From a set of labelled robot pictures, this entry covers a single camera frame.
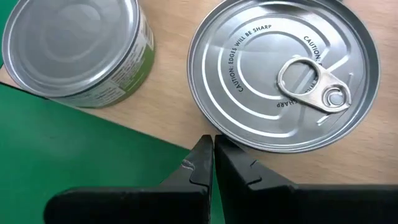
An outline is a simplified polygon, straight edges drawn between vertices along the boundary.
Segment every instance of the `wooden table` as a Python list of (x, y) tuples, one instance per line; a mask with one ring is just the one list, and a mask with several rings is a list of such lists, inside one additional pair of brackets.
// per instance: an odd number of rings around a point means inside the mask
[[(85, 111), (188, 149), (202, 134), (216, 134), (191, 96), (186, 63), (196, 28), (219, 2), (141, 0), (157, 37), (152, 73), (122, 103)], [(398, 184), (398, 1), (345, 0), (345, 4), (368, 25), (379, 48), (382, 80), (373, 110), (348, 137), (330, 147), (294, 155), (250, 153), (296, 182)], [(16, 85), (4, 68), (0, 81)]]

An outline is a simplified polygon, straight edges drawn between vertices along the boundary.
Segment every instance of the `silver lid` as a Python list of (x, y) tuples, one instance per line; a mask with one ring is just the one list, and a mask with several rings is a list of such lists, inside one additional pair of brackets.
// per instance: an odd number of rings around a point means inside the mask
[[(294, 57), (310, 58), (348, 87), (349, 107), (327, 113), (286, 97), (277, 76)], [(305, 152), (347, 135), (369, 111), (379, 86), (379, 59), (362, 22), (341, 2), (225, 1), (192, 41), (188, 80), (198, 106), (222, 132), (269, 152)], [(314, 70), (284, 72), (292, 93), (310, 92)], [(339, 91), (325, 98), (345, 102)]]
[(47, 97), (81, 92), (123, 60), (139, 24), (134, 0), (21, 0), (4, 31), (11, 77)]

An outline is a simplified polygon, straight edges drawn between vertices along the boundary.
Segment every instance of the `green mat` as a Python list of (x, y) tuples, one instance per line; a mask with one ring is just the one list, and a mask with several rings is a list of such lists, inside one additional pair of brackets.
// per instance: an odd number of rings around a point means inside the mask
[[(189, 153), (8, 86), (0, 96), (2, 224), (43, 224), (47, 200), (71, 187), (155, 186)], [(223, 222), (215, 182), (212, 223)]]
[[(6, 25), (9, 14), (11, 13), (18, 0), (1, 0), (0, 3), (0, 43), (2, 42), (2, 34)], [(2, 55), (0, 54), (0, 66), (2, 65)]]

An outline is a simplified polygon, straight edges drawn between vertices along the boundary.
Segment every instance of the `metal can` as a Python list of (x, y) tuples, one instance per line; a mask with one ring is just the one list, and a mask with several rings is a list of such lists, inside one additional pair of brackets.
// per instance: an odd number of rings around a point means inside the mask
[(224, 1), (199, 26), (187, 67), (214, 126), (243, 146), (278, 153), (347, 135), (370, 110), (380, 79), (370, 33), (337, 0)]
[(21, 0), (6, 24), (2, 54), (21, 88), (101, 108), (145, 80), (154, 36), (136, 0)]

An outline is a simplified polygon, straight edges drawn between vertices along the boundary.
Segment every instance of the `pull tab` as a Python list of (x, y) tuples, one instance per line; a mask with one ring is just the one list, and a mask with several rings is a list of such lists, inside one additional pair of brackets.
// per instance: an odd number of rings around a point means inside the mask
[[(286, 70), (297, 62), (309, 64), (318, 75), (317, 84), (308, 93), (292, 93), (282, 82)], [(327, 113), (338, 113), (351, 106), (351, 92), (348, 86), (321, 65), (306, 57), (295, 57), (287, 61), (278, 74), (277, 86), (283, 94)]]

